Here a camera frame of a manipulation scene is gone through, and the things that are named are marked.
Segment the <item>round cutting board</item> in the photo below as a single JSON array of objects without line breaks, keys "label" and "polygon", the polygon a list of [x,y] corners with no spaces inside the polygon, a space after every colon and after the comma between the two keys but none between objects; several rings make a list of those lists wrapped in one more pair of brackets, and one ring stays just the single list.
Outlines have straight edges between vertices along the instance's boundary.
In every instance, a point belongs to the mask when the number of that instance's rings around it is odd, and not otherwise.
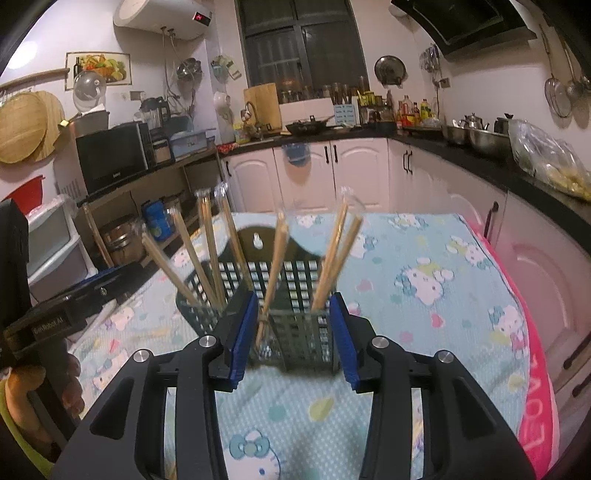
[{"label": "round cutting board", "polygon": [[0,108],[0,161],[16,163],[31,155],[47,131],[47,112],[34,93],[19,93]]},{"label": "round cutting board", "polygon": [[47,158],[55,150],[53,142],[55,142],[60,135],[60,130],[57,126],[66,116],[61,102],[55,95],[45,91],[35,92],[35,95],[37,95],[45,105],[45,110],[47,112],[47,132],[43,142],[41,142],[27,160],[40,161]]}]

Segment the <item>wall picture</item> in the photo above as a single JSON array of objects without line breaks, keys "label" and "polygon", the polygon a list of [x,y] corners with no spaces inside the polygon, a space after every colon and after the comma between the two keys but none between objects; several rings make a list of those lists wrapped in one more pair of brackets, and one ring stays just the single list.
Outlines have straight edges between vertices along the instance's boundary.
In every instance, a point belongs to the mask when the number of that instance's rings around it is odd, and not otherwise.
[{"label": "wall picture", "polygon": [[74,88],[74,78],[83,70],[93,70],[109,85],[131,85],[131,61],[128,53],[76,51],[66,54],[66,90]]}]

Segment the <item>blue bow print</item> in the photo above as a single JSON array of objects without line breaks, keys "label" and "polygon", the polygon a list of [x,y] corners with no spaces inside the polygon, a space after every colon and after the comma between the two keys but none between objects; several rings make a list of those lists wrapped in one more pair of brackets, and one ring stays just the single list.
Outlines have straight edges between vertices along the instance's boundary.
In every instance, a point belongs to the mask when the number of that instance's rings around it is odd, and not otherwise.
[{"label": "blue bow print", "polygon": [[236,460],[247,457],[264,458],[271,444],[267,437],[259,437],[253,442],[246,440],[242,435],[234,435],[230,440],[230,455]]}]

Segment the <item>window frame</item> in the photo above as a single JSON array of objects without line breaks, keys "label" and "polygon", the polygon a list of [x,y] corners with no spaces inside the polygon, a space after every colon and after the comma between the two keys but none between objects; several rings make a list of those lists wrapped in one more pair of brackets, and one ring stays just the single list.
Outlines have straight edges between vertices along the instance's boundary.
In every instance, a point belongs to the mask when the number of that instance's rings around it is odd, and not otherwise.
[{"label": "window frame", "polygon": [[357,22],[355,21],[355,15],[353,14],[353,8],[351,7],[351,3],[349,0],[343,0],[345,3],[345,8],[347,9],[347,15],[342,14],[319,14],[314,15],[314,17],[300,19],[297,17],[296,12],[296,3],[295,0],[287,0],[290,3],[291,12],[293,15],[292,20],[277,22],[273,28],[253,28],[248,32],[245,31],[243,26],[243,19],[244,19],[244,11],[242,9],[242,2],[241,0],[234,0],[234,4],[236,6],[236,16],[238,19],[238,31],[240,33],[240,41],[242,43],[242,56],[244,58],[244,66],[246,69],[246,82],[249,87],[254,86],[251,79],[248,56],[246,54],[246,40],[251,37],[257,37],[259,35],[265,35],[269,33],[273,33],[279,30],[286,30],[291,28],[295,35],[296,45],[298,55],[300,56],[300,63],[301,63],[301,75],[304,80],[305,85],[313,85],[312,82],[312,71],[310,68],[310,62],[308,61],[308,53],[306,52],[306,41],[304,39],[304,27],[309,27],[311,25],[324,25],[324,24],[331,24],[337,22],[353,22],[355,26],[355,34],[357,41],[359,42],[359,46],[361,48],[361,55],[363,60],[363,68],[364,68],[364,76],[368,78],[368,70],[367,70],[367,63],[365,61],[365,55],[363,54],[363,44],[361,43],[361,37],[359,35],[359,27]]}]

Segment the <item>metal bolt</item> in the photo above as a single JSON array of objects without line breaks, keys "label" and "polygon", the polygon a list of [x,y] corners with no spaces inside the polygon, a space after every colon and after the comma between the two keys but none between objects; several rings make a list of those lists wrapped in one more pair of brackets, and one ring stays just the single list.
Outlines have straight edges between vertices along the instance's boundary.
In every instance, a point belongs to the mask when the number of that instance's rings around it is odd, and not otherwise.
[{"label": "metal bolt", "polygon": [[216,344],[217,340],[213,335],[206,335],[205,337],[201,337],[199,339],[199,345],[204,348],[209,348]]},{"label": "metal bolt", "polygon": [[138,350],[134,353],[134,360],[139,364],[144,363],[148,358],[150,358],[150,352],[147,350]]},{"label": "metal bolt", "polygon": [[386,348],[390,342],[388,342],[388,339],[385,337],[374,337],[371,344],[376,348]]},{"label": "metal bolt", "polygon": [[441,363],[444,363],[444,364],[450,364],[455,359],[455,357],[453,356],[453,353],[448,352],[447,350],[441,350],[441,352],[439,352],[437,354],[437,358],[439,359],[439,361]]}]

